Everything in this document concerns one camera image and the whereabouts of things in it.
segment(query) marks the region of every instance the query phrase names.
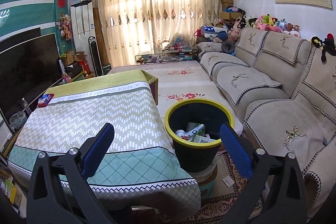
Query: hanging flower decoration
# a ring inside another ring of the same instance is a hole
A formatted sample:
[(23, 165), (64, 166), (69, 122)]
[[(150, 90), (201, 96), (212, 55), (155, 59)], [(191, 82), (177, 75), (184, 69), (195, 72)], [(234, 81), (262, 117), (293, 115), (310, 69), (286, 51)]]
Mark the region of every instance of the hanging flower decoration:
[(61, 12), (61, 16), (56, 23), (58, 30), (61, 31), (61, 37), (65, 37), (66, 40), (70, 40), (72, 37), (70, 31), (70, 21), (71, 18), (68, 15), (64, 15), (63, 12)]

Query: patterned rug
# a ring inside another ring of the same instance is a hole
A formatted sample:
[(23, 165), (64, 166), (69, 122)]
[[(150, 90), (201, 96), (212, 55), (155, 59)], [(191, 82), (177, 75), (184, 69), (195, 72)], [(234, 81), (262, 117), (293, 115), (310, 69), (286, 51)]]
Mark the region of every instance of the patterned rug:
[[(228, 154), (223, 154), (217, 158), (218, 175), (213, 197), (202, 201), (201, 210), (195, 215), (179, 224), (217, 224), (235, 202), (239, 193), (243, 190), (247, 180), (241, 177)], [(227, 187), (222, 181), (229, 175), (236, 183)], [(262, 199), (258, 200), (251, 217), (258, 215), (263, 207)], [(155, 211), (154, 209), (134, 211), (135, 219), (138, 224), (163, 224), (172, 223), (167, 215)]]

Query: bottle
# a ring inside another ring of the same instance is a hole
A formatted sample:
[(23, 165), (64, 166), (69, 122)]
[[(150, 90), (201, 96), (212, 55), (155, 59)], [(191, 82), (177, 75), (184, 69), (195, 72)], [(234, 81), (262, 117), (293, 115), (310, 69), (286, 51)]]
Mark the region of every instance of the bottle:
[(27, 111), (27, 114), (29, 116), (32, 113), (32, 111), (31, 111), (30, 107), (28, 106), (27, 101), (24, 98), (22, 98), (22, 101), (23, 101), (23, 105), (24, 105), (24, 107), (25, 107), (25, 109)]

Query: teal wall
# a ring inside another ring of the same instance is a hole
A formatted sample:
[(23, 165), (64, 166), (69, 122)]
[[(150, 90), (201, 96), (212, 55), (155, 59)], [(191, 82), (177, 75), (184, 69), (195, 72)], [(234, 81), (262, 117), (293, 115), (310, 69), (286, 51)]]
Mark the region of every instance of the teal wall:
[[(13, 1), (18, 0), (0, 0), (0, 5)], [(54, 3), (26, 4), (10, 7), (9, 9), (10, 14), (5, 23), (0, 27), (0, 37), (27, 27), (57, 22), (61, 11), (64, 14), (69, 14), (68, 3), (66, 3), (63, 9), (60, 9), (57, 6), (57, 0), (54, 0)], [(42, 35), (54, 32), (56, 33), (56, 40), (60, 53), (64, 53), (65, 51), (74, 48), (72, 40), (67, 41), (65, 38), (62, 38), (60, 36), (60, 31), (56, 27), (41, 29)]]

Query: sofa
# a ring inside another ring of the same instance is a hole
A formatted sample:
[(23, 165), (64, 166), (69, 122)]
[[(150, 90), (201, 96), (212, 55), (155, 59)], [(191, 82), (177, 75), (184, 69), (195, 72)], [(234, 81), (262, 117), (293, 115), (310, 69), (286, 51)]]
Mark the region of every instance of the sofa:
[(241, 30), (235, 56), (220, 43), (199, 43), (198, 51), (253, 146), (295, 153), (312, 219), (335, 200), (336, 58), (327, 54), (322, 63), (322, 50), (309, 41), (253, 28)]

